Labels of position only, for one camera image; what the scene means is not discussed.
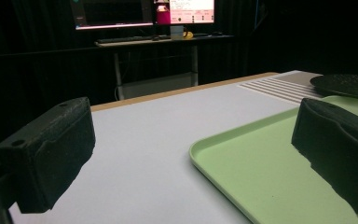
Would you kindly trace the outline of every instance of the computer monitor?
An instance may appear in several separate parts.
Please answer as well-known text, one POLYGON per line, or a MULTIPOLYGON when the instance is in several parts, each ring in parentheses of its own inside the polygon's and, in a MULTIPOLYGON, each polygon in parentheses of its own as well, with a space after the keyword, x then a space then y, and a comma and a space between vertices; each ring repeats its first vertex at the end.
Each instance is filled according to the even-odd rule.
POLYGON ((70 0, 77 30, 152 26, 151 0, 70 0))
POLYGON ((154 0, 157 25, 214 23, 214 0, 154 0))

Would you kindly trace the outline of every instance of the white desk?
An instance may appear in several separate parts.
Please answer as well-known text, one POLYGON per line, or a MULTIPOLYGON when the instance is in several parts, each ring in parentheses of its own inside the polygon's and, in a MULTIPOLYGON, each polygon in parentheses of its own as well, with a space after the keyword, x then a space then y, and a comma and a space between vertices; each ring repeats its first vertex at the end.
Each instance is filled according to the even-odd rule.
MULTIPOLYGON (((306 83, 314 76, 273 77, 292 74, 306 83)), ((250 223, 188 155, 201 138, 296 106, 240 87, 244 82, 92 112, 91 159, 51 211, 24 215, 14 204, 14 222, 250 223)))

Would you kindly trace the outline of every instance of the light green plastic tray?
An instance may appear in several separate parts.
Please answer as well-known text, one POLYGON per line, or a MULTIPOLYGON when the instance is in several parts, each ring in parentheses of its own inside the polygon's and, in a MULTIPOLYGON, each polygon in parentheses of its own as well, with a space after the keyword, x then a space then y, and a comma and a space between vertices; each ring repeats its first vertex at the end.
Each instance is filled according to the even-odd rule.
MULTIPOLYGON (((358 115, 356 99, 324 101, 358 115)), ((254 223, 358 223, 350 205, 291 145, 297 112, 199 140, 189 151, 191 160, 254 223)))

